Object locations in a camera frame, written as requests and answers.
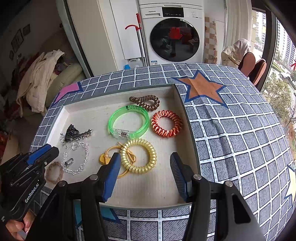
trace yellow cord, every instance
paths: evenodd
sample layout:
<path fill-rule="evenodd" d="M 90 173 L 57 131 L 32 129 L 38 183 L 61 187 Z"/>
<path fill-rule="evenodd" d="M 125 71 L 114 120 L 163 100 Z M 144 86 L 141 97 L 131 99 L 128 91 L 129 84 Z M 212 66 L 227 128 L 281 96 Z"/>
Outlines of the yellow cord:
<path fill-rule="evenodd" d="M 121 144 L 120 142 L 118 142 L 118 144 L 119 144 L 119 146 L 112 146 L 112 147 L 110 147 L 109 149 L 107 149 L 107 150 L 105 151 L 105 153 L 103 153 L 103 154 L 100 156 L 99 161 L 100 161 L 100 163 L 101 163 L 102 165 L 106 165 L 106 164 L 109 163 L 111 157 L 109 156 L 108 152 L 109 152 L 110 150 L 112 150 L 112 149 L 116 149 L 116 148 L 121 149 L 121 148 L 123 147 L 123 144 Z M 133 164 L 134 162 L 136 162 L 136 159 L 137 159 L 136 156 L 135 156 L 135 155 L 133 154 L 133 152 L 130 151 L 129 149 L 127 150 L 127 156 L 130 158 L 132 164 Z M 125 176 L 126 174 L 128 174 L 128 173 L 129 173 L 129 170 L 125 170 L 122 174 L 118 175 L 117 178 L 124 177 L 124 176 Z"/>

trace black hair clip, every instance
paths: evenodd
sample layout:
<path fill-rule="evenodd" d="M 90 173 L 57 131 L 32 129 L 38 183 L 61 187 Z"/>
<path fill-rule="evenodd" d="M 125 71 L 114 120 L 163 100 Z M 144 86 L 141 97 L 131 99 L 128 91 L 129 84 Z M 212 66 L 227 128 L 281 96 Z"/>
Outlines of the black hair clip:
<path fill-rule="evenodd" d="M 84 139 L 85 137 L 88 137 L 91 134 L 91 132 L 92 132 L 92 130 L 89 129 L 88 131 L 80 134 L 79 130 L 77 130 L 74 127 L 74 125 L 71 124 L 68 127 L 66 134 L 65 135 L 61 134 L 61 135 L 64 137 L 63 143 L 65 144 L 65 143 L 73 141 L 73 140 L 79 140 L 81 138 Z"/>

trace human hand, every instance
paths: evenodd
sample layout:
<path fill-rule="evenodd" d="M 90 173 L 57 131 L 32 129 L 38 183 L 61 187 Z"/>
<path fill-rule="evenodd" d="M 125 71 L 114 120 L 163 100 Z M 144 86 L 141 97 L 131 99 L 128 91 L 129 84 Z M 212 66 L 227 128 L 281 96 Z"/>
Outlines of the human hand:
<path fill-rule="evenodd" d="M 16 220 L 9 220 L 6 224 L 6 228 L 11 233 L 11 235 L 17 239 L 23 241 L 24 239 L 17 233 L 18 231 L 24 229 L 26 234 L 29 232 L 30 227 L 34 221 L 34 215 L 31 211 L 28 211 L 22 222 L 18 222 Z"/>

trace beige jacket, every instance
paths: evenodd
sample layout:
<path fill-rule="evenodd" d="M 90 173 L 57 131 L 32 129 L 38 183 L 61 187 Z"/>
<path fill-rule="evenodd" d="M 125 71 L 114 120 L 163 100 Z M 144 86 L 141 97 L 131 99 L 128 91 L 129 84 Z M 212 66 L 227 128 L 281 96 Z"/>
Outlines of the beige jacket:
<path fill-rule="evenodd" d="M 53 50 L 42 53 L 29 67 L 20 83 L 17 92 L 17 103 L 20 105 L 20 116 L 23 116 L 22 97 L 25 96 L 33 112 L 43 112 L 47 89 L 50 85 L 50 76 L 57 60 L 64 52 Z"/>

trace plastic bottle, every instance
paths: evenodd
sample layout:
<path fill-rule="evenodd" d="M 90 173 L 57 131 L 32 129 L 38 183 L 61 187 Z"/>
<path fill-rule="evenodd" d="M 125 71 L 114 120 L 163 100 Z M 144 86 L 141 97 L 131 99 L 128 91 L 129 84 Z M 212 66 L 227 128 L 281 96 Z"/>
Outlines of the plastic bottle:
<path fill-rule="evenodd" d="M 136 68 L 136 67 L 143 67 L 143 62 L 141 59 L 139 58 L 134 58 L 128 61 L 128 64 L 130 65 L 130 67 Z"/>

